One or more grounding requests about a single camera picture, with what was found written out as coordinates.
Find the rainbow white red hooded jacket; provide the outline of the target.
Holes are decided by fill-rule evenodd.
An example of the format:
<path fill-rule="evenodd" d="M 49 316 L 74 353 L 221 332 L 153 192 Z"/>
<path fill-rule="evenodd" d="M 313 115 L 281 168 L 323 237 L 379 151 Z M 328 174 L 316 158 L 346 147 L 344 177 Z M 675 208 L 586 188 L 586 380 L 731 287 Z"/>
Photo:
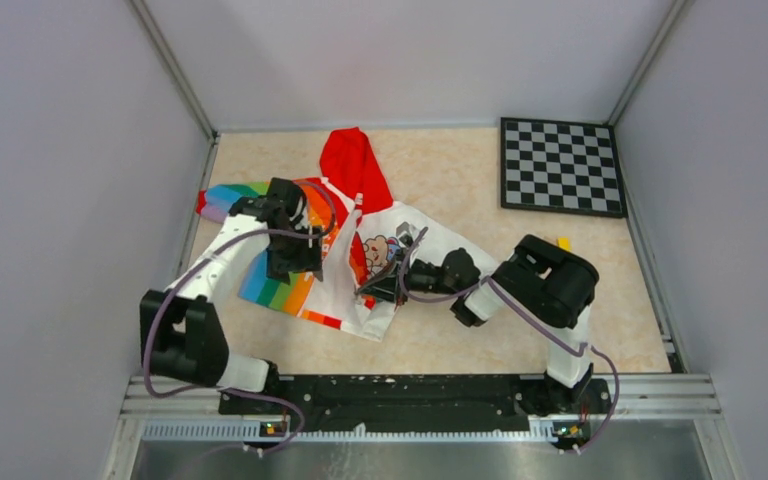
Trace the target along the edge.
<path fill-rule="evenodd" d="M 330 133 L 319 161 L 320 174 L 303 190 L 313 225 L 334 230 L 323 241 L 324 278 L 293 274 L 287 283 L 267 276 L 265 255 L 249 267 L 239 298 L 369 340 L 383 339 L 396 305 L 356 289 L 402 249 L 397 229 L 404 223 L 426 232 L 412 259 L 434 265 L 452 250 L 464 249 L 484 275 L 498 263 L 480 247 L 420 210 L 395 200 L 368 137 L 359 128 Z"/>

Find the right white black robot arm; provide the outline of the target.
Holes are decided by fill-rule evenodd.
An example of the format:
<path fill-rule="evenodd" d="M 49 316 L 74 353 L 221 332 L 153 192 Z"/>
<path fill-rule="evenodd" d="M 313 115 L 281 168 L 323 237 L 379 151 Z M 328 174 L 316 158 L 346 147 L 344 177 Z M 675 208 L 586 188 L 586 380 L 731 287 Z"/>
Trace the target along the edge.
<path fill-rule="evenodd" d="M 424 231 L 399 237 L 399 250 L 356 290 L 359 296 L 401 305 L 449 302 L 455 318 L 479 327 L 507 307 L 550 342 L 545 374 L 549 404 L 572 412 L 587 397 L 593 373 L 588 357 L 588 321 L 599 281 L 587 260 L 534 235 L 524 236 L 490 274 L 480 271 L 463 247 L 438 264 L 417 252 Z"/>

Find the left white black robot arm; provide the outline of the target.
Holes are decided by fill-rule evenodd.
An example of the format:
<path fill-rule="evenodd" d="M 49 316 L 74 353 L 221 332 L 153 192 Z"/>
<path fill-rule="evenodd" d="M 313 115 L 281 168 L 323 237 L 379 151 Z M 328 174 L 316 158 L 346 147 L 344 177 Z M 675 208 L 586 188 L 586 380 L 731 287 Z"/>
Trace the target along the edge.
<path fill-rule="evenodd" d="M 336 209 L 328 201 L 328 225 L 314 225 L 307 185 L 273 178 L 265 194 L 239 198 L 196 262 L 166 289 L 144 294 L 139 316 L 146 385 L 163 376 L 186 388 L 240 390 L 257 413 L 277 407 L 281 388 L 270 379 L 270 362 L 231 352 L 217 306 L 259 257 L 266 260 L 267 277 L 282 283 L 294 274 L 321 275 L 324 239 L 336 226 Z"/>

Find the small yellow block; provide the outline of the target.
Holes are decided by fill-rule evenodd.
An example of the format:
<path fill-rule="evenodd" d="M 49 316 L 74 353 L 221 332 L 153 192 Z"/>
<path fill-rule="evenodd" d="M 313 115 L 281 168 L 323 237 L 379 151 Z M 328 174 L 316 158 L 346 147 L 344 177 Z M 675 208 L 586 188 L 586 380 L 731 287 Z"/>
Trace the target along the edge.
<path fill-rule="evenodd" d="M 562 248 L 563 250 L 570 251 L 571 250 L 571 242 L 566 237 L 559 237 L 557 239 L 557 245 Z"/>

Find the black white checkerboard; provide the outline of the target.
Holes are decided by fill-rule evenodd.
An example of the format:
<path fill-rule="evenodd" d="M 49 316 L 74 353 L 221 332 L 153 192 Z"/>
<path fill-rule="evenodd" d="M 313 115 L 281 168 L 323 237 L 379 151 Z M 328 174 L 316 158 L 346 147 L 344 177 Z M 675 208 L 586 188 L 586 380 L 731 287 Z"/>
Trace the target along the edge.
<path fill-rule="evenodd" d="M 502 117 L 499 203 L 505 209 L 605 218 L 628 215 L 609 125 Z"/>

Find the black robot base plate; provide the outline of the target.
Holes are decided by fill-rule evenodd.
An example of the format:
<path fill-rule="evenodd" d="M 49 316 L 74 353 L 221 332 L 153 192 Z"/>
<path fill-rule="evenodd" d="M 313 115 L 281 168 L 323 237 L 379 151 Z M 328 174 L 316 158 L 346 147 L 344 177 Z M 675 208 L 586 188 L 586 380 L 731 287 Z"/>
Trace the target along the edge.
<path fill-rule="evenodd" d="M 296 405 L 307 432 L 373 433 L 525 431 L 540 418 L 607 412 L 602 379 L 567 390 L 544 375 L 282 376 L 268 395 Z"/>

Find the aluminium frame rail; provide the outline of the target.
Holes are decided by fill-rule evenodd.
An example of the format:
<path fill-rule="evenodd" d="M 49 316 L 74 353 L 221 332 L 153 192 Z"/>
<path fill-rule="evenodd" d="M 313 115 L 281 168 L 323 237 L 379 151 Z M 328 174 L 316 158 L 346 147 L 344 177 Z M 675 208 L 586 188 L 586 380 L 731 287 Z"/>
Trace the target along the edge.
<path fill-rule="evenodd" d="M 553 455 L 600 445 L 627 423 L 686 422 L 713 479 L 745 471 L 705 374 L 596 374 L 565 393 L 538 374 L 287 375 L 265 393 L 131 378 L 107 479 L 129 478 L 142 441 L 249 447 L 302 443 L 503 443 Z"/>

